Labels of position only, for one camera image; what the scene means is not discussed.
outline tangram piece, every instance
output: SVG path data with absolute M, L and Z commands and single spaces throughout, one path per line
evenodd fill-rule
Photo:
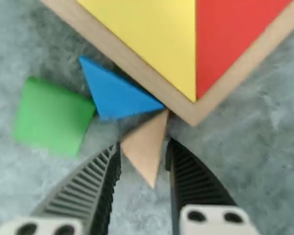
M 196 100 L 195 0 L 78 0 L 108 29 Z
M 80 57 L 100 120 L 114 120 L 163 109 L 158 100 L 86 57 Z
M 211 88 L 291 2 L 197 0 L 198 98 Z
M 43 79 L 25 82 L 13 136 L 74 157 L 95 111 L 91 100 Z
M 152 188 L 157 178 L 168 114 L 168 110 L 163 111 L 134 130 L 121 142 L 125 156 Z

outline ridged rubber pad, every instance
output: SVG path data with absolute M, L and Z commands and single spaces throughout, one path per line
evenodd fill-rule
M 179 234 L 179 215 L 185 205 L 236 205 L 208 167 L 172 138 L 167 146 L 166 170 L 170 171 L 174 235 Z
M 119 144 L 82 163 L 36 207 L 32 216 L 80 219 L 85 234 L 106 235 L 113 187 L 121 174 Z

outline wooden triangle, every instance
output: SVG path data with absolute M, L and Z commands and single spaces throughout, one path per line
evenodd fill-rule
M 195 0 L 77 1 L 189 100 L 196 101 Z
M 292 0 L 197 1 L 197 98 L 201 98 L 222 77 L 292 2 Z
M 121 143 L 123 153 L 154 188 L 169 111 L 165 110 L 131 132 Z
M 79 60 L 100 120 L 115 120 L 165 108 L 154 97 L 87 57 L 82 56 Z

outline screw hole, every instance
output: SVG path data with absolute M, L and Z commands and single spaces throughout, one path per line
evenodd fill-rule
M 231 222 L 231 223 L 236 223 L 236 224 L 243 223 L 243 219 L 238 214 L 235 214 L 235 213 L 232 213 L 232 212 L 226 213 L 224 215 L 224 219 L 227 222 Z
M 74 235 L 74 227 L 71 225 L 64 225 L 58 228 L 54 235 Z
M 21 226 L 16 235 L 34 235 L 37 230 L 37 225 L 34 223 L 28 223 Z
M 192 221 L 196 221 L 196 222 L 203 222 L 206 220 L 206 217 L 198 212 L 198 211 L 191 211 L 188 213 L 188 218 Z

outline yellow triangle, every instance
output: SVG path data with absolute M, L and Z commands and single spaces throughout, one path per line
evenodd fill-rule
M 169 111 L 165 110 L 130 133 L 121 143 L 123 153 L 154 188 Z
M 196 100 L 195 0 L 77 0 L 189 100 Z

